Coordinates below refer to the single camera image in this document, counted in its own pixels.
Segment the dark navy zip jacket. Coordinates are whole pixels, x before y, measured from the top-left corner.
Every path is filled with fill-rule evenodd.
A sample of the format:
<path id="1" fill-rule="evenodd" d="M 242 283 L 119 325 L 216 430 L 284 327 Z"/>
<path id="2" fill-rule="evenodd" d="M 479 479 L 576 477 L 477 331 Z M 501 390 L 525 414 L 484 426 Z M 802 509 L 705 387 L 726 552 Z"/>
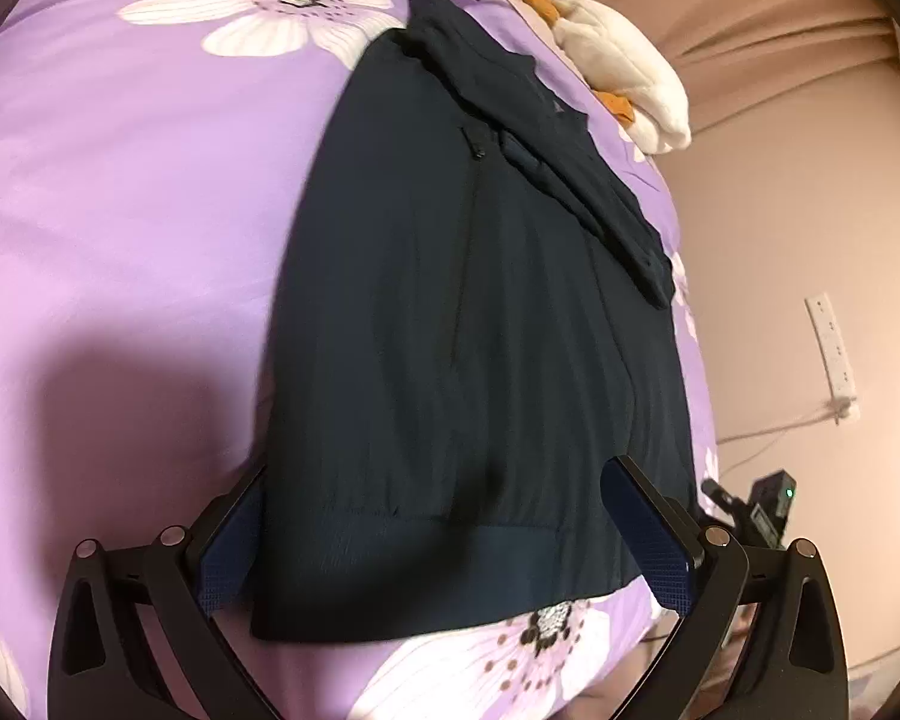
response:
<path id="1" fill-rule="evenodd" d="M 255 635 L 403 639 L 631 582 L 606 461 L 696 484 L 673 298 L 585 117 L 452 0 L 411 0 L 290 233 Z"/>

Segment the white wall power strip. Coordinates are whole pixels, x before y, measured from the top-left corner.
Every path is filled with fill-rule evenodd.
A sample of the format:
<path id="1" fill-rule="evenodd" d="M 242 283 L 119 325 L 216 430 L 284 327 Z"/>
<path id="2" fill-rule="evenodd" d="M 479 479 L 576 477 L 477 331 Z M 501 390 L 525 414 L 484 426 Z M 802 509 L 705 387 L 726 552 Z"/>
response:
<path id="1" fill-rule="evenodd" d="M 827 293 L 816 294 L 806 298 L 805 305 L 820 348 L 834 419 L 837 424 L 857 421 L 860 417 L 857 385 L 831 298 Z"/>

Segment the white and orange plush blanket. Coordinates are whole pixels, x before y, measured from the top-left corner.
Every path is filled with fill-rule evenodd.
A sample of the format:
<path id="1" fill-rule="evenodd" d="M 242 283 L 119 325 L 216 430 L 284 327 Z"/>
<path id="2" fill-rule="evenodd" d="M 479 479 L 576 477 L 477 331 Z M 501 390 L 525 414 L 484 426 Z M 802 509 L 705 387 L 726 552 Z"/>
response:
<path id="1" fill-rule="evenodd" d="M 688 148 L 689 99 L 678 73 L 631 21 L 595 0 L 507 0 L 610 111 L 640 156 Z"/>

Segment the purple floral bed sheet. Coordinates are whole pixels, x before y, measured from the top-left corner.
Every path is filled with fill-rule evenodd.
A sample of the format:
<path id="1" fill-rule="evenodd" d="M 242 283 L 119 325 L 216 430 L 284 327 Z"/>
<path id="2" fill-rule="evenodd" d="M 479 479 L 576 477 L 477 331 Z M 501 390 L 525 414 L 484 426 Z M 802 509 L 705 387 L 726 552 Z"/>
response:
<path id="1" fill-rule="evenodd" d="M 452 0 L 585 117 L 655 227 L 691 429 L 713 426 L 670 192 L 507 0 Z M 48 715 L 74 548 L 151 543 L 260 463 L 272 312 L 297 208 L 368 46 L 411 0 L 2 0 L 0 686 Z M 279 642 L 242 594 L 212 619 L 289 718 L 544 718 L 660 613 L 639 567 L 600 596 L 403 639 Z"/>

